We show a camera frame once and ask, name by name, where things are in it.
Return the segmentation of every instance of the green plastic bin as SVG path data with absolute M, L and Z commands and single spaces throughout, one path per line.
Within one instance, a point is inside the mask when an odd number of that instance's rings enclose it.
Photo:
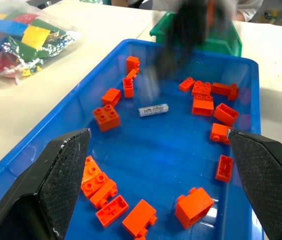
M 165 30 L 171 24 L 174 16 L 174 12 L 167 12 L 150 31 L 150 36 L 155 36 L 157 43 L 165 42 Z M 204 45 L 199 46 L 197 49 L 241 57 L 242 42 L 235 26 L 231 22 L 228 31 L 220 32 L 212 27 Z

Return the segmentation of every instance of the table surface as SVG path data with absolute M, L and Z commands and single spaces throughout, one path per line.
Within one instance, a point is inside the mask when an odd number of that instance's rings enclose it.
M 73 52 L 18 86 L 0 78 L 0 160 L 119 42 L 154 41 L 149 35 L 154 15 L 164 14 L 70 0 L 45 11 L 77 26 L 83 38 Z M 262 134 L 282 142 L 282 27 L 245 22 L 235 26 L 242 56 L 259 64 Z

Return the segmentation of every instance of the person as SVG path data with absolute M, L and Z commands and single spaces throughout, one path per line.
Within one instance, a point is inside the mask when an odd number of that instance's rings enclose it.
M 175 11 L 178 0 L 152 0 L 152 10 Z M 236 14 L 233 19 L 241 22 L 249 22 L 262 5 L 263 0 L 225 0 L 236 2 Z M 128 7 L 136 3 L 141 4 L 142 0 L 111 0 L 113 6 Z

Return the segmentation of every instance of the plastic bag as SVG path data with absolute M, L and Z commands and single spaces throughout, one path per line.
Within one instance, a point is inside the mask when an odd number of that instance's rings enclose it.
M 0 0 L 0 75 L 28 77 L 80 38 L 73 26 L 24 0 Z

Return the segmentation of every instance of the textured gripper pad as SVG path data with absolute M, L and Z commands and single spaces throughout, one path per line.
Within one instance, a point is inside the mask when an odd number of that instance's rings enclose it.
M 80 193 L 86 152 L 80 136 L 69 141 L 42 185 L 39 197 L 58 240 L 63 240 Z
M 282 166 L 259 142 L 230 139 L 245 194 L 270 240 L 282 239 Z

